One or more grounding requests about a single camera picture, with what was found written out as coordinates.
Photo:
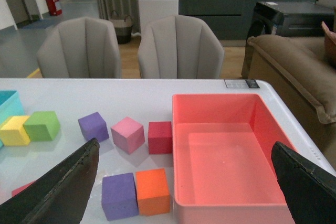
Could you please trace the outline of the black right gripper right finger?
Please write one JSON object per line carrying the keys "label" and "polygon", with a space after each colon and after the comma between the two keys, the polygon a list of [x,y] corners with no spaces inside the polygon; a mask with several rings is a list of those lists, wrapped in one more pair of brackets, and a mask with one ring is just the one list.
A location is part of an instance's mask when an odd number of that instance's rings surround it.
{"label": "black right gripper right finger", "polygon": [[334,175],[281,142],[271,160],[295,223],[335,223]]}

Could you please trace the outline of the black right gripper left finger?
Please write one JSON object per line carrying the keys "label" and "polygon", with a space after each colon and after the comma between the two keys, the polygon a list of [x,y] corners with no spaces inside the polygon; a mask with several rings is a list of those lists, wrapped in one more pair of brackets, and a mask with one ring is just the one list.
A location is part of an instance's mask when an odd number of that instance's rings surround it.
{"label": "black right gripper left finger", "polygon": [[1,204],[1,223],[80,223],[95,183],[96,138]]}

